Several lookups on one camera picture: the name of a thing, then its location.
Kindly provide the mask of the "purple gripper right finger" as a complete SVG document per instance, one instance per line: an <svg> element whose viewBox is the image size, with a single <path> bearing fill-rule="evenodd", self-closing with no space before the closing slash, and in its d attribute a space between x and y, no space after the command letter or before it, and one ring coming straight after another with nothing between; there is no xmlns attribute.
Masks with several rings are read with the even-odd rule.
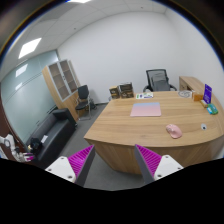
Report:
<svg viewBox="0 0 224 224"><path fill-rule="evenodd" d="M145 184L150 184L183 168L170 155L161 156L140 145L135 145L134 155Z"/></svg>

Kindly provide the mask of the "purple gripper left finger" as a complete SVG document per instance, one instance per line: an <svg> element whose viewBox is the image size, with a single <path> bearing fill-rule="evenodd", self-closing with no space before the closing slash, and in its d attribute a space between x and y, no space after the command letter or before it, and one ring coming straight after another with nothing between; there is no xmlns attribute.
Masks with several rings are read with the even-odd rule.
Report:
<svg viewBox="0 0 224 224"><path fill-rule="evenodd" d="M69 157L59 157L46 171L83 187L94 157L95 146L90 145Z"/></svg>

